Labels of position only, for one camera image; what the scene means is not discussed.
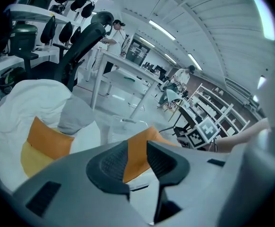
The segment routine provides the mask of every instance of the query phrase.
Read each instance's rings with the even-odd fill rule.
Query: orange cushion
[[[33,148],[54,160],[69,154],[73,140],[73,137],[47,127],[37,117],[34,118],[27,138]]]
[[[150,168],[150,165],[147,162],[148,140],[177,146],[165,140],[155,127],[150,127],[128,139],[128,162],[124,171],[124,183],[138,177]]]

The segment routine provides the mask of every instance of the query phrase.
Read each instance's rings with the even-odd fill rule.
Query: white shirt
[[[112,37],[112,40],[114,40],[116,44],[109,44],[107,51],[114,55],[120,56],[122,44],[125,41],[125,38],[125,31],[123,29],[117,30]]]
[[[184,83],[187,84],[189,79],[190,79],[190,74],[185,72],[185,69],[179,69],[176,73],[175,76],[177,77],[178,81],[180,84]]]

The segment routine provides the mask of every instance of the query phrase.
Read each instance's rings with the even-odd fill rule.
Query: yellow cushion
[[[53,159],[36,150],[27,141],[22,146],[21,165],[25,174],[32,177],[43,168],[47,167]]]
[[[73,140],[73,137],[47,127],[37,117],[34,118],[27,138],[33,148],[54,160],[69,154]]]
[[[150,127],[128,139],[128,162],[124,171],[124,183],[131,181],[150,168],[150,165],[147,162],[148,140],[176,146],[175,144],[165,140],[155,127]]]

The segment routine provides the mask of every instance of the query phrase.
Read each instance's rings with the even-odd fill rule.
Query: person
[[[166,88],[166,90],[163,92],[163,95],[160,98],[160,101],[157,104],[157,107],[160,107],[164,103],[168,101],[167,99],[167,89],[170,89],[174,92],[178,92],[183,87],[186,86],[190,79],[190,74],[194,74],[195,66],[189,66],[188,69],[179,69],[171,78],[170,78],[170,84]]]
[[[116,30],[113,37],[111,39],[104,38],[100,40],[103,44],[108,44],[107,51],[120,56],[122,44],[124,43],[126,39],[126,32],[123,29],[125,26],[124,23],[122,23],[120,20],[114,20],[113,22],[113,28]],[[113,63],[107,62],[104,73],[110,72],[113,67]]]
[[[159,69],[155,69],[155,75],[160,78],[161,72]]]
[[[267,118],[258,121],[254,125],[250,126],[242,132],[239,132],[238,134],[216,139],[215,143],[218,147],[217,152],[229,153],[234,146],[247,143],[252,137],[265,129],[270,130],[270,125]]]

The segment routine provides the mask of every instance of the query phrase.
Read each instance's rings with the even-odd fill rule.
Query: black hair
[[[113,24],[120,24],[121,26],[125,26],[126,24],[122,23],[120,20],[114,20]]]

